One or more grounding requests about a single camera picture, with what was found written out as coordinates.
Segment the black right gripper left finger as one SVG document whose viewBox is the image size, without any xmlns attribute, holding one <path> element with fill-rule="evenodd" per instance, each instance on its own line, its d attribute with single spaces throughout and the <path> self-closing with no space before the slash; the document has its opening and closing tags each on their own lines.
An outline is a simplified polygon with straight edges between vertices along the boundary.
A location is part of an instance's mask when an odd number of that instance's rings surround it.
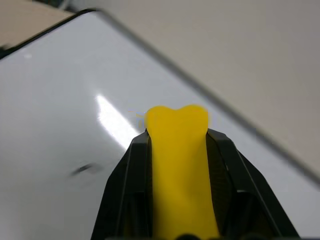
<svg viewBox="0 0 320 240">
<path fill-rule="evenodd" d="M 153 240 L 152 141 L 136 136 L 106 182 L 93 240 Z"/>
</svg>

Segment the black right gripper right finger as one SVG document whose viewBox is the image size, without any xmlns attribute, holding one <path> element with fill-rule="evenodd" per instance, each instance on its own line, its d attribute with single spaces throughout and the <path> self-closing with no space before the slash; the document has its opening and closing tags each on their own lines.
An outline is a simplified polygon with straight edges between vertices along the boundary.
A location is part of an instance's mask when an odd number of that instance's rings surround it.
<svg viewBox="0 0 320 240">
<path fill-rule="evenodd" d="M 222 239 L 300 238 L 265 177 L 230 138 L 209 129 L 206 150 L 211 199 Z"/>
</svg>

